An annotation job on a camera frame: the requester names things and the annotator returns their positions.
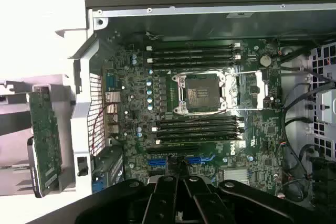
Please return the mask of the blue expansion slot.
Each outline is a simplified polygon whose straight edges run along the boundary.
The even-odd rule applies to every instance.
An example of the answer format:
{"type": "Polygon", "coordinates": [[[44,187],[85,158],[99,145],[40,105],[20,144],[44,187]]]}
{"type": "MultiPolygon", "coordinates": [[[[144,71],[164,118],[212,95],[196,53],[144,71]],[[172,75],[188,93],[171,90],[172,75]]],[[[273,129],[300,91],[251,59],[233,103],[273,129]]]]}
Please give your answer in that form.
{"type": "MultiPolygon", "coordinates": [[[[189,164],[205,164],[206,162],[212,161],[216,155],[212,155],[210,157],[199,157],[199,156],[189,156],[185,157],[184,159],[189,163],[189,164]]],[[[149,159],[148,160],[148,165],[149,166],[165,166],[166,165],[166,159],[164,158],[157,158],[157,159],[149,159]]]]}

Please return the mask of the black expansion slot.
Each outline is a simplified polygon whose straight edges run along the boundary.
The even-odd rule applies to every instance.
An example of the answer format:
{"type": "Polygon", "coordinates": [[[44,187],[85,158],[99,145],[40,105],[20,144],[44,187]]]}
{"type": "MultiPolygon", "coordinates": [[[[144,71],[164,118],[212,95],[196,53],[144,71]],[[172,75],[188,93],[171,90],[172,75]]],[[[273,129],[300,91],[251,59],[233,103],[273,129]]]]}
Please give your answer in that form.
{"type": "Polygon", "coordinates": [[[148,154],[158,154],[158,153],[184,153],[184,152],[194,152],[200,149],[199,145],[189,145],[189,146],[164,146],[164,147],[154,147],[148,148],[146,152],[148,154]]]}

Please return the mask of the black RAM slot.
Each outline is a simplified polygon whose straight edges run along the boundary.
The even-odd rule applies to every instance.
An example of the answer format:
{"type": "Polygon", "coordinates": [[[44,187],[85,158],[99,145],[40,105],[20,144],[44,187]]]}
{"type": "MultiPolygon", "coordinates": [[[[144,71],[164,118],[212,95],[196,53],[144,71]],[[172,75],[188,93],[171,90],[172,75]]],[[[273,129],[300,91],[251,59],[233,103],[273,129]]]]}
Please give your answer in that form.
{"type": "Polygon", "coordinates": [[[170,145],[170,144],[184,144],[184,143],[205,143],[217,141],[239,141],[243,140],[243,134],[236,135],[210,135],[210,136],[193,136],[193,137],[168,137],[157,138],[155,140],[156,146],[170,145]]]}
{"type": "Polygon", "coordinates": [[[163,127],[153,126],[151,128],[152,132],[168,132],[168,131],[178,131],[178,130],[187,130],[195,131],[201,129],[238,129],[244,127],[244,123],[239,123],[237,121],[208,121],[208,122],[199,122],[199,123],[185,123],[178,125],[167,125],[163,127]]]}
{"type": "Polygon", "coordinates": [[[201,129],[195,131],[173,131],[173,132],[158,132],[158,138],[171,137],[199,137],[199,136],[222,136],[222,135],[238,135],[244,133],[244,129],[201,129]]]}
{"type": "Polygon", "coordinates": [[[148,51],[152,57],[163,57],[163,56],[184,56],[184,55],[241,55],[239,49],[231,48],[215,48],[215,49],[194,49],[194,50],[161,50],[161,51],[148,51]]]}
{"type": "Polygon", "coordinates": [[[223,62],[168,62],[153,63],[149,66],[153,69],[200,69],[200,68],[223,68],[232,67],[236,64],[233,61],[223,62]]]}
{"type": "Polygon", "coordinates": [[[188,62],[234,62],[241,60],[241,55],[164,55],[161,57],[147,58],[146,63],[168,64],[168,63],[188,63],[188,62]]]}
{"type": "Polygon", "coordinates": [[[181,50],[215,50],[215,49],[239,49],[241,43],[236,42],[233,44],[194,44],[191,42],[186,43],[160,43],[152,46],[146,46],[146,51],[181,51],[181,50]]]}
{"type": "Polygon", "coordinates": [[[199,122],[212,122],[212,121],[244,121],[245,118],[242,116],[236,116],[236,115],[209,115],[204,116],[201,118],[196,119],[186,119],[186,118],[179,118],[179,119],[172,119],[172,120],[160,120],[156,121],[157,127],[163,127],[167,125],[178,125],[178,124],[185,124],[185,123],[199,123],[199,122]]]}

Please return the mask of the silver chipset heatsink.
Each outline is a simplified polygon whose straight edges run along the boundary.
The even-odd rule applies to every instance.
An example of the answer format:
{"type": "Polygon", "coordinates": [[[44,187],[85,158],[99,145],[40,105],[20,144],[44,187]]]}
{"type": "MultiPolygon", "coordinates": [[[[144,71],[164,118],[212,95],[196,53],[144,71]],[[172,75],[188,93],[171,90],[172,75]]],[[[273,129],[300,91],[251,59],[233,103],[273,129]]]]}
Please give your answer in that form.
{"type": "Polygon", "coordinates": [[[247,169],[226,169],[224,170],[224,180],[236,180],[249,185],[247,169]]]}

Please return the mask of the green motherboard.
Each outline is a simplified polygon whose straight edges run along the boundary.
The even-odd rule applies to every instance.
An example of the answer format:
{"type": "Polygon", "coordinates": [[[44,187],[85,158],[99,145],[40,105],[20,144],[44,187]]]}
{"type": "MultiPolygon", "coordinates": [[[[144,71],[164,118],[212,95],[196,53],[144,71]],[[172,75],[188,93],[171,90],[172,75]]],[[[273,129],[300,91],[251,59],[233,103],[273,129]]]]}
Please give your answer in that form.
{"type": "Polygon", "coordinates": [[[216,157],[205,164],[191,164],[190,175],[206,177],[217,186],[224,181],[224,170],[247,169],[249,186],[275,194],[282,179],[280,163],[281,153],[277,151],[282,139],[281,109],[282,90],[280,78],[279,47],[265,39],[256,40],[196,40],[170,41],[172,43],[194,44],[233,44],[241,43],[241,60],[236,60],[232,67],[200,68],[200,69],[153,69],[146,63],[152,58],[145,48],[152,44],[119,45],[102,66],[102,83],[104,85],[104,126],[109,142],[122,145],[124,153],[125,177],[147,183],[151,176],[163,175],[165,166],[149,166],[149,159],[173,156],[177,158],[199,156],[216,157]],[[269,55],[272,64],[263,67],[260,57],[269,55]],[[236,115],[245,118],[240,130],[244,129],[243,140],[217,141],[205,143],[184,143],[155,145],[158,132],[152,132],[156,121],[179,118],[196,119],[209,115],[184,116],[172,111],[170,89],[176,84],[171,77],[182,72],[198,72],[217,70],[237,73],[260,70],[268,88],[268,96],[264,99],[262,110],[226,109],[212,115],[236,115]],[[199,145],[200,149],[184,153],[148,154],[146,150],[164,146],[199,145]]]}

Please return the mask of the CPU socket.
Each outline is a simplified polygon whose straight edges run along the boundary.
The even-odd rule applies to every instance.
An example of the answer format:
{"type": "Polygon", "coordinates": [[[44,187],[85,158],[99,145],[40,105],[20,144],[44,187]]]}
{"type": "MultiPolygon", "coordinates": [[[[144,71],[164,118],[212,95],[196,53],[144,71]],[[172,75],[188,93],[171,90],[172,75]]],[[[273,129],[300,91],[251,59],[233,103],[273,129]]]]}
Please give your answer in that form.
{"type": "Polygon", "coordinates": [[[223,73],[212,71],[182,72],[171,77],[176,84],[170,94],[172,111],[175,114],[212,115],[227,109],[223,73]]]}

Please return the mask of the black plastic shroud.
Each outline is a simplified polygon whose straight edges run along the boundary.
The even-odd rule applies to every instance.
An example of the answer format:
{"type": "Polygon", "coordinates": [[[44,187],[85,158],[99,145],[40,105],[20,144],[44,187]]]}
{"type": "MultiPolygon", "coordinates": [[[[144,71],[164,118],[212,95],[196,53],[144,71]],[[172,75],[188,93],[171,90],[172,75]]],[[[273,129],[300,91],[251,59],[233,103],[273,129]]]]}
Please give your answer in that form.
{"type": "Polygon", "coordinates": [[[324,224],[336,224],[336,162],[311,157],[312,204],[324,216],[324,224]]]}

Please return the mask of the metal socket cover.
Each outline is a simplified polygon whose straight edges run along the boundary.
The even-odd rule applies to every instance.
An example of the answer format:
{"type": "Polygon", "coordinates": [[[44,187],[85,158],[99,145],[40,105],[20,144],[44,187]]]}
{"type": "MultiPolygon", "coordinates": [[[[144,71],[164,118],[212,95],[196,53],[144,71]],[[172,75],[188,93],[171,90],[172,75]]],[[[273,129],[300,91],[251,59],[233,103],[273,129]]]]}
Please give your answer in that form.
{"type": "Polygon", "coordinates": [[[262,72],[245,71],[225,73],[224,98],[227,109],[262,110],[268,88],[262,79],[262,72]]]}

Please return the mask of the grey parts rack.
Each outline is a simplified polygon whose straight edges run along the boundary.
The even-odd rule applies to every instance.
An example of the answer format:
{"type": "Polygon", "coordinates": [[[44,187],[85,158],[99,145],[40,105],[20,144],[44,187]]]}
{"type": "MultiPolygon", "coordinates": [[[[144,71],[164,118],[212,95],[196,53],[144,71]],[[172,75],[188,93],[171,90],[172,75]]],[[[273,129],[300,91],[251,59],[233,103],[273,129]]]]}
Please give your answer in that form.
{"type": "Polygon", "coordinates": [[[55,74],[18,80],[0,79],[0,196],[35,196],[29,169],[27,140],[33,135],[29,94],[36,87],[49,89],[58,123],[62,158],[58,185],[47,195],[72,190],[75,187],[70,129],[73,104],[66,76],[55,74]]]}

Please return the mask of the silver coin battery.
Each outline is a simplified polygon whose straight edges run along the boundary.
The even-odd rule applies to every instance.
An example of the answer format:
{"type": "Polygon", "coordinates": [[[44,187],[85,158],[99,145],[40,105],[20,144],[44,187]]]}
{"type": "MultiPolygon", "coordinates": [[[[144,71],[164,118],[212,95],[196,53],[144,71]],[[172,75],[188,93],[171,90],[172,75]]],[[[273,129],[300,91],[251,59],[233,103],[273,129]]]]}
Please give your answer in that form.
{"type": "Polygon", "coordinates": [[[259,62],[263,67],[269,67],[272,64],[272,58],[269,55],[263,55],[259,62]]]}

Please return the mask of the perforated metal drive cage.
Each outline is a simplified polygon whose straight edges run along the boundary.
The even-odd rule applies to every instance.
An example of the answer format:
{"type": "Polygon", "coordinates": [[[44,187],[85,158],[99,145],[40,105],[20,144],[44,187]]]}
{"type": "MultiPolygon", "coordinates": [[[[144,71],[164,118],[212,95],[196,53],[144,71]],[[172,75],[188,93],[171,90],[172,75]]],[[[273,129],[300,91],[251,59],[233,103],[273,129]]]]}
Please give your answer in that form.
{"type": "MultiPolygon", "coordinates": [[[[336,42],[313,49],[312,70],[336,81],[336,42]]],[[[326,159],[336,162],[336,88],[313,96],[314,144],[326,159]]]]}

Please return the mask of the black and grey PC case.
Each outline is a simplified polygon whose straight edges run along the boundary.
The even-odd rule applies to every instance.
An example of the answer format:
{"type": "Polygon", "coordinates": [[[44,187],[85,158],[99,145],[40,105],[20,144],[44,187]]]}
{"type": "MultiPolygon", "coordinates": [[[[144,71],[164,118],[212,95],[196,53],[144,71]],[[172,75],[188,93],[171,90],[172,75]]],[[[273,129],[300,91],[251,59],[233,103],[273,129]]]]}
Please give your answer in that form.
{"type": "Polygon", "coordinates": [[[277,147],[282,179],[271,195],[314,208],[310,158],[326,158],[315,149],[313,96],[336,88],[336,81],[315,73],[309,57],[313,49],[336,42],[336,4],[91,6],[86,23],[78,50],[70,57],[75,96],[71,133],[79,194],[131,179],[125,177],[122,145],[109,142],[103,118],[102,66],[119,45],[265,39],[279,47],[283,102],[277,147]]]}

